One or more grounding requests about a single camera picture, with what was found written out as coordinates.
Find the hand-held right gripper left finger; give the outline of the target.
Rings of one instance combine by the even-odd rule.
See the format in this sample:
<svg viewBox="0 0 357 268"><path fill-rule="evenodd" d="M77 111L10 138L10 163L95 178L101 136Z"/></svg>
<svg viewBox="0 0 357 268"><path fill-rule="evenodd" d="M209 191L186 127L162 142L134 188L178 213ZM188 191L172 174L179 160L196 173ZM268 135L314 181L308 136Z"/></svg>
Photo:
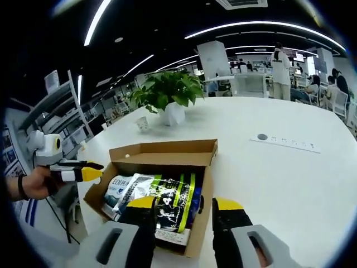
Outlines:
<svg viewBox="0 0 357 268"><path fill-rule="evenodd" d="M155 231L156 198L135 199L119 221L108 221L83 240L83 266L150 267Z"/></svg>

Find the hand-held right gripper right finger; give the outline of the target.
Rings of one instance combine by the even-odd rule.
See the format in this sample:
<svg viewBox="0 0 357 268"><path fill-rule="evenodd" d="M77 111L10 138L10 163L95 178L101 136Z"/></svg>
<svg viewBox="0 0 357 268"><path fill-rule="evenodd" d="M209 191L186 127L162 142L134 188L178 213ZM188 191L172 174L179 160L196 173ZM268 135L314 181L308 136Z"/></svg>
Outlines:
<svg viewBox="0 0 357 268"><path fill-rule="evenodd" d="M262 225L254 225L242 205L212 199L213 249L217 267L291 267L289 247Z"/></svg>

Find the person's left hand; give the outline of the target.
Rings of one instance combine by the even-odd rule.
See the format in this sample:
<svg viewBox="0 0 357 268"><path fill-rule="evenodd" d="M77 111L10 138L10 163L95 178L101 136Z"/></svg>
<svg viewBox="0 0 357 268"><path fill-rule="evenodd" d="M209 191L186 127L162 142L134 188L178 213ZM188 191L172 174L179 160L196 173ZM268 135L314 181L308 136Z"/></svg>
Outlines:
<svg viewBox="0 0 357 268"><path fill-rule="evenodd" d="M18 178L18 189L25 200L43 200L55 194L65 183L47 167L38 166L28 176Z"/></svg>

